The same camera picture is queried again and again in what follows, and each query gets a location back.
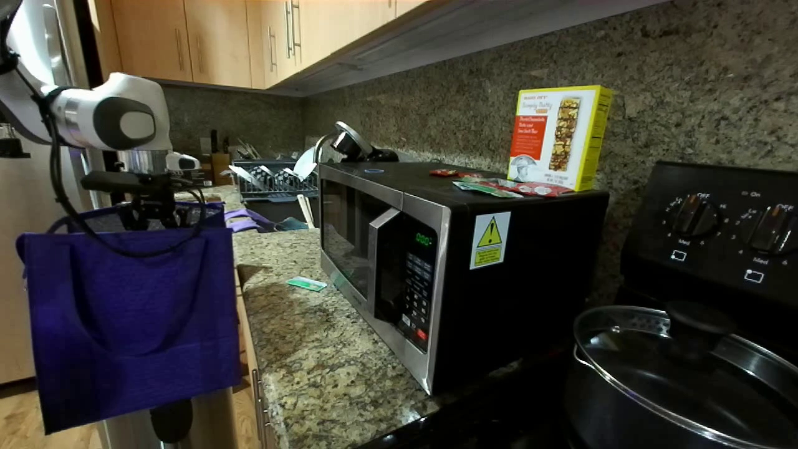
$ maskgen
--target microwave control panel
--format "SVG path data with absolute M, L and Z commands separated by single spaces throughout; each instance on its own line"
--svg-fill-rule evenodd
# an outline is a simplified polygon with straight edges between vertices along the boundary
M 431 260 L 408 253 L 405 315 L 399 321 L 399 329 L 421 351 L 426 350 L 426 343 L 429 343 L 431 288 L 435 288 L 431 268 L 435 268 Z
M 426 351 L 435 309 L 438 233 L 399 214 L 379 235 L 374 318 Z

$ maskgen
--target stove knob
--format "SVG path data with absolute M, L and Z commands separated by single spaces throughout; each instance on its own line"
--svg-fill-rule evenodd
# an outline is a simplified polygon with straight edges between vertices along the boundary
M 686 240 L 702 240 L 722 228 L 722 213 L 709 195 L 686 195 L 667 210 L 669 229 Z
M 794 204 L 774 204 L 759 214 L 749 247 L 759 254 L 785 254 L 798 250 L 798 214 Z

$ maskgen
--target granite backsplash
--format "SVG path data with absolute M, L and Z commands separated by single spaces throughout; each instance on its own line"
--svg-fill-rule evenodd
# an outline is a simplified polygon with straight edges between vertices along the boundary
M 598 183 L 612 210 L 592 298 L 610 303 L 657 159 L 798 169 L 795 22 L 798 0 L 672 0 L 308 99 L 187 88 L 167 99 L 174 143 L 202 126 L 290 152 L 345 121 L 378 147 L 504 169 L 522 88 L 610 84 Z

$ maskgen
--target cabinet door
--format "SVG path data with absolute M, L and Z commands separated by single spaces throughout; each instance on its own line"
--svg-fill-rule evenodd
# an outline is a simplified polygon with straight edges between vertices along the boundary
M 249 84 L 265 88 L 267 22 L 265 0 L 247 0 Z
M 192 79 L 183 0 L 113 0 L 121 65 L 159 79 Z
M 386 0 L 295 0 L 300 2 L 300 65 L 310 67 L 332 53 L 346 48 L 358 38 L 381 28 L 386 15 Z
M 194 83 L 249 88 L 247 0 L 184 0 Z
M 300 67 L 295 46 L 298 6 L 292 0 L 265 0 L 265 83 L 274 84 Z

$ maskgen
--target stove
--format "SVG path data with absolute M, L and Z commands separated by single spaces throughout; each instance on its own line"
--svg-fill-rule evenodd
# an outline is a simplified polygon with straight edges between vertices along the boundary
M 699 303 L 798 365 L 798 172 L 658 163 L 620 303 Z
M 702 303 L 798 365 L 798 172 L 657 163 L 622 253 L 616 303 Z M 368 447 L 585 449 L 563 415 L 572 344 Z

